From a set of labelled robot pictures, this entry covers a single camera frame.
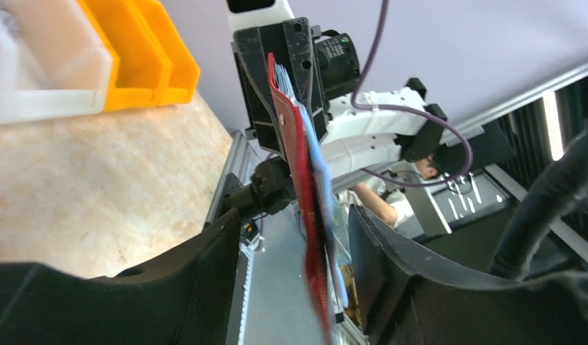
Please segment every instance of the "black bracket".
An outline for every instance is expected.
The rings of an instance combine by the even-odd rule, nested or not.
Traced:
[[[426,99],[427,88],[419,78],[408,79],[406,87],[413,91],[417,91],[421,98],[424,100]],[[442,111],[438,104],[429,104],[425,107],[425,110],[443,121],[448,120],[444,111]],[[398,135],[398,137],[394,139],[394,143],[402,147],[400,158],[407,162],[416,162],[432,155],[440,146],[443,132],[444,128],[442,126],[435,124],[432,121],[427,121],[414,136]]]
[[[296,98],[313,114],[318,139],[326,135],[323,88],[313,36],[318,28],[308,19],[297,18],[263,27],[252,27],[234,33],[234,58],[239,72],[249,123],[249,137],[258,139],[260,147],[287,159],[283,149],[275,106],[267,76],[267,55],[272,52],[277,63],[284,65],[292,78]]]

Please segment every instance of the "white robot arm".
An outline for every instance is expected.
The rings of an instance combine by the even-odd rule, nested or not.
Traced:
[[[271,24],[283,24],[295,19],[287,0],[275,0],[272,6],[254,10],[250,10],[249,7],[235,7],[242,5],[241,2],[238,4],[234,2],[230,4],[229,1],[228,20],[235,49],[237,32]],[[265,54],[266,52],[262,51],[257,57],[266,58]],[[244,74],[242,70],[245,66],[242,67],[242,65],[239,66],[240,75]],[[250,78],[251,69],[246,71],[248,78]],[[259,86],[255,86],[253,90],[260,93]],[[361,93],[358,102],[372,105],[395,104],[425,111],[428,105],[423,96],[419,91],[404,87],[398,91],[384,93]],[[400,136],[416,136],[427,122],[420,116],[403,111],[359,111],[351,105],[350,98],[351,93],[346,93],[327,102],[328,121],[325,123],[325,134],[319,138],[323,157],[333,178],[358,171],[363,167],[386,162],[396,163],[403,158],[403,148],[396,144],[396,139]],[[311,110],[315,116],[325,108],[326,106],[318,106],[308,110]]]
[[[424,110],[426,103],[410,88],[386,93],[363,93],[363,103],[398,104]],[[399,111],[357,111],[350,95],[330,101],[333,119],[321,142],[321,152],[333,178],[363,167],[400,160],[401,147],[395,143],[398,135],[414,136],[426,120]]]

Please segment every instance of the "table surface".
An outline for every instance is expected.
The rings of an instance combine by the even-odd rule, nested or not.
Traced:
[[[190,104],[0,128],[0,262],[113,276],[198,234],[231,137]]]

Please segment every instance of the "black cable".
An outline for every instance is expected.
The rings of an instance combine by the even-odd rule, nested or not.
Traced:
[[[269,216],[269,214],[265,213],[265,214],[258,216],[256,218],[252,218],[252,221],[259,221],[260,219],[266,218],[267,216]]]
[[[424,179],[423,175],[421,175],[420,173],[416,172],[416,171],[412,171],[412,170],[402,170],[402,171],[388,171],[389,174],[391,175],[392,178],[396,178],[398,177],[398,174],[413,174],[413,175],[417,175],[418,177]]]
[[[330,30],[326,30],[326,31],[322,32],[321,35],[325,36],[325,37],[335,37],[335,36],[340,35],[340,33],[336,30],[330,29]]]
[[[518,205],[497,248],[489,273],[522,280],[550,225],[588,195],[588,122],[563,157],[549,165]]]

